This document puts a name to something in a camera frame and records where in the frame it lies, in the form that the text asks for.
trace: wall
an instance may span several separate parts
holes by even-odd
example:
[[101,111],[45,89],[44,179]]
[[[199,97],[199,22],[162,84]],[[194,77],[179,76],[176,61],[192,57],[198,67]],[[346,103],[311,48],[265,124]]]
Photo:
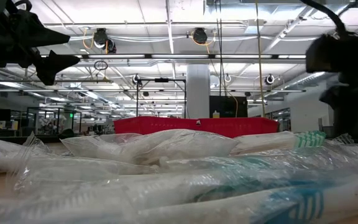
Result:
[[38,107],[39,102],[32,96],[19,96],[17,93],[8,93],[8,97],[0,96],[0,109],[26,111],[27,107]]
[[[325,103],[319,101],[320,95],[327,89],[326,81],[316,87],[305,88],[305,93],[290,93],[284,101],[271,101],[265,107],[265,112],[291,109],[291,129],[294,132],[315,131],[319,129],[318,120],[323,119],[323,126],[333,123],[332,109]],[[261,107],[251,108],[249,117],[260,115]]]

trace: red plastic basket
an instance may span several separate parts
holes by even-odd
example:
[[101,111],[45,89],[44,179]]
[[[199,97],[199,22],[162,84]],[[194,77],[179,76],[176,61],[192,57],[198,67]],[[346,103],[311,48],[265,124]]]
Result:
[[267,118],[180,119],[141,116],[114,121],[117,134],[151,134],[170,129],[207,131],[235,138],[250,134],[276,133],[278,122]]

